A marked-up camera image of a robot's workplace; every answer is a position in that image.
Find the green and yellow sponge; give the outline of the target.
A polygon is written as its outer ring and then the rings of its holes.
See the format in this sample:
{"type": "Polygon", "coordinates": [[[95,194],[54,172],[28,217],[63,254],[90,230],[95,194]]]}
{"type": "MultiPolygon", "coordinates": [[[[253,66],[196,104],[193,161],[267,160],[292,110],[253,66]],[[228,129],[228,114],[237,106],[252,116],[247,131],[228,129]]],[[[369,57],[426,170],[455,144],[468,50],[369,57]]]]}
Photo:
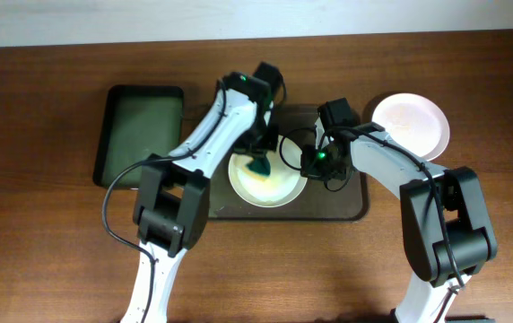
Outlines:
{"type": "Polygon", "coordinates": [[[253,159],[246,164],[246,167],[248,170],[264,177],[268,177],[271,174],[271,164],[265,154],[254,156],[253,159]]]}

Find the white plate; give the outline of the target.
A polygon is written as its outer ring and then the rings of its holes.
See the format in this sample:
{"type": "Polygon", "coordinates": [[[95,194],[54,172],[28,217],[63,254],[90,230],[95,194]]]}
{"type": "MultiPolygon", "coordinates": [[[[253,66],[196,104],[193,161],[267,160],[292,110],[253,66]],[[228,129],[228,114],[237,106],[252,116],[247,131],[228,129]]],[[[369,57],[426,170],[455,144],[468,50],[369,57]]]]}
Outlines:
{"type": "Polygon", "coordinates": [[[266,158],[270,163],[269,175],[262,175],[249,169],[252,157],[233,153],[229,159],[228,176],[235,193],[244,201],[259,207],[273,208],[287,205],[293,201],[307,184],[307,179],[300,175],[299,170],[292,166],[300,161],[301,149],[286,138],[279,154],[282,137],[278,136],[275,152],[268,151],[266,158]]]}
{"type": "Polygon", "coordinates": [[[427,161],[448,147],[447,117],[436,103],[421,95],[392,94],[377,105],[371,120],[383,126],[398,144],[427,161]]]}

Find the white top plate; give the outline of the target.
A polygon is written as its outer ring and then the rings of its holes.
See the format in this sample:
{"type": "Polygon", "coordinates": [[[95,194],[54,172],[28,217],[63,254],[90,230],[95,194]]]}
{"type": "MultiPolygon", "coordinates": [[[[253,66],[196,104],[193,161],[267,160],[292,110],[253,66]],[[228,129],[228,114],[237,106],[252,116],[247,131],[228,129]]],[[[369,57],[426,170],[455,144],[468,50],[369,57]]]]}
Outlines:
{"type": "Polygon", "coordinates": [[[383,126],[398,144],[427,161],[448,147],[447,117],[436,103],[421,95],[392,94],[377,105],[371,120],[383,126]]]}

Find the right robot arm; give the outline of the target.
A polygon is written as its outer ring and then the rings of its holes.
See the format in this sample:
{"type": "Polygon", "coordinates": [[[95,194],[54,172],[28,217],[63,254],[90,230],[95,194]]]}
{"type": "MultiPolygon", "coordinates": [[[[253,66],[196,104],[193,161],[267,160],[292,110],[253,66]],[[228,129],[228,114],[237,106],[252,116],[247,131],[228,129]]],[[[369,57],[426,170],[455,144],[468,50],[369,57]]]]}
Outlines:
{"type": "Polygon", "coordinates": [[[396,322],[444,322],[456,296],[498,251],[480,180],[397,144],[384,127],[362,124],[346,99],[321,105],[316,142],[303,147],[301,176],[327,183],[365,173],[400,201],[404,253],[413,270],[396,322]]]}

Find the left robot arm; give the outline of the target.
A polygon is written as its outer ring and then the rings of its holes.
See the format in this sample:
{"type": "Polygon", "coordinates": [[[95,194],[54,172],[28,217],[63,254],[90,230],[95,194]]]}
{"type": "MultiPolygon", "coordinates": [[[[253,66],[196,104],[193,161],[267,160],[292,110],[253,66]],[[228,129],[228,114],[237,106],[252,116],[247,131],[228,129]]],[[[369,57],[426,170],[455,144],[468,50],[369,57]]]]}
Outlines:
{"type": "Polygon", "coordinates": [[[252,75],[233,72],[217,83],[209,112],[166,157],[138,162],[142,170],[133,221],[139,267],[125,322],[165,322],[178,267],[204,231],[211,178],[230,152],[258,160],[276,149],[271,125],[279,69],[260,63],[252,75]]]}

